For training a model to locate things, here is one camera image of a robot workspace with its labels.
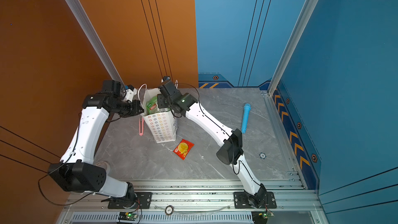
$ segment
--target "red snack packet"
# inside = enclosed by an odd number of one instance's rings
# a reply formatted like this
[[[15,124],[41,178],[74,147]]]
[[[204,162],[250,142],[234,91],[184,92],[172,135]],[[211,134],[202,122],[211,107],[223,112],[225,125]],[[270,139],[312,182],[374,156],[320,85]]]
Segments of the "red snack packet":
[[[185,160],[189,150],[194,146],[193,143],[183,139],[179,145],[174,149],[174,153],[177,154],[182,160]]]

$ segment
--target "robotic arm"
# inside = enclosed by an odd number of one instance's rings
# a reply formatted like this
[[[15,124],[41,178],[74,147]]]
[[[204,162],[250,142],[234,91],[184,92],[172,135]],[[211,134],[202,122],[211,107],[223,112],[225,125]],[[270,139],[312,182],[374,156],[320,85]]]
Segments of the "robotic arm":
[[[164,77],[159,86],[159,108],[170,107],[206,130],[221,147],[216,153],[223,163],[230,165],[241,180],[245,194],[252,207],[264,205],[267,191],[254,176],[242,150],[242,133],[224,126],[208,113],[189,93],[184,95],[176,89],[169,77]],[[60,163],[51,164],[48,172],[64,191],[96,192],[109,196],[108,201],[124,208],[133,207],[137,195],[131,183],[121,182],[106,175],[105,169],[93,165],[94,150],[102,127],[110,113],[120,117],[136,116],[144,110],[138,100],[132,100],[137,90],[132,86],[120,97],[121,84],[104,81],[101,92],[88,95],[83,103],[80,125]]]

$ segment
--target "green snack package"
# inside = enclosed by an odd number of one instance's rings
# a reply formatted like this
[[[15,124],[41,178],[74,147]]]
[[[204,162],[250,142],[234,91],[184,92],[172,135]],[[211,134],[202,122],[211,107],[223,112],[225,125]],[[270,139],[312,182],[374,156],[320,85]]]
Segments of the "green snack package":
[[[150,101],[147,102],[147,110],[148,114],[154,114],[157,112],[167,112],[169,108],[158,108],[158,96],[153,97]]]

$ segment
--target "gray marble table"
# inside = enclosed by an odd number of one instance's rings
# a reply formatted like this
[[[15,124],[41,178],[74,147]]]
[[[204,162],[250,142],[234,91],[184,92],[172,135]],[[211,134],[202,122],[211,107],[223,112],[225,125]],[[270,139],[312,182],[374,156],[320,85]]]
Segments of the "gray marble table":
[[[181,89],[197,97],[194,89]],[[241,128],[243,106],[251,104],[248,127],[243,134],[243,151],[259,179],[287,179],[289,170],[269,120],[264,99],[257,88],[199,89],[200,102],[224,125]],[[173,150],[183,139],[194,143],[185,160]],[[138,134],[138,117],[112,122],[95,155],[95,162],[107,161],[110,176],[120,180],[148,179],[237,179],[231,167],[216,157],[217,143],[187,118],[178,119],[177,139],[157,144],[147,125]],[[266,154],[261,159],[259,154]]]

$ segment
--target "orange wall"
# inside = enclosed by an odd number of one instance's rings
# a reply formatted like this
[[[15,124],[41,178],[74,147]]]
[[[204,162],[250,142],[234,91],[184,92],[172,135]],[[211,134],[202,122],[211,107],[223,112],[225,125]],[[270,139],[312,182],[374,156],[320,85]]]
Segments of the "orange wall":
[[[198,85],[195,0],[142,0],[159,64],[141,0],[80,2],[125,84],[157,87],[162,73],[172,74],[179,82]]]
[[[65,0],[2,0],[0,4],[0,125],[61,156],[88,93],[109,76]],[[0,129],[0,139],[50,162],[54,155]],[[48,163],[0,143],[0,154],[47,171]],[[53,223],[61,207],[47,203],[45,175],[0,157],[2,223]],[[49,177],[54,202],[63,192]]]

